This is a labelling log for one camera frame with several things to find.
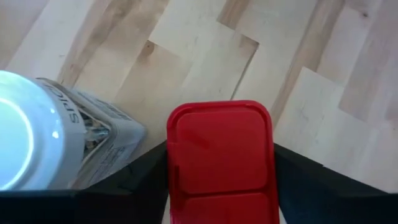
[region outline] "container lid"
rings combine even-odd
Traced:
[[[36,82],[0,71],[0,190],[68,187],[80,168],[84,139],[64,144],[64,124],[54,99]],[[81,153],[65,152],[68,144]]]
[[[174,223],[279,223],[271,118],[259,103],[179,106],[167,150]]]

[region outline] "white cap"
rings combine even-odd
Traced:
[[[61,110],[39,82],[0,71],[0,190],[64,189],[77,176],[85,129]]]

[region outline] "label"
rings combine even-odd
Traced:
[[[63,104],[65,103],[64,107],[66,112],[71,114],[71,121],[75,111],[70,109],[62,96],[68,96],[69,103],[76,105],[89,117],[101,121],[110,130],[108,138],[102,142],[102,145],[90,152],[84,159],[78,177],[72,185],[73,188],[87,188],[131,162],[128,158],[145,134],[145,129],[141,124],[107,102],[86,93],[66,89],[50,80],[46,80],[46,82],[59,90],[59,92],[54,91],[54,94],[60,98],[59,100]],[[79,120],[74,121],[83,123],[83,118],[80,116]]]
[[[92,103],[95,106],[97,106],[100,110],[102,110],[104,113],[106,113],[111,118],[124,119],[126,121],[132,121],[132,119],[128,115],[126,115],[121,110],[119,110],[116,107],[114,107],[113,105],[111,105],[111,104],[109,104],[107,102],[104,102],[102,100],[93,98],[91,96],[88,96],[87,94],[84,94],[84,93],[78,92],[78,94],[80,96],[84,97],[84,99],[86,99],[90,103]]]

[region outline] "white bottle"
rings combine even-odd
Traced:
[[[0,190],[86,188],[129,163],[144,133],[92,96],[0,71]]]

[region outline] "red plastic lid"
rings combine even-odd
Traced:
[[[271,118],[261,104],[179,106],[167,150],[172,223],[279,223]]]

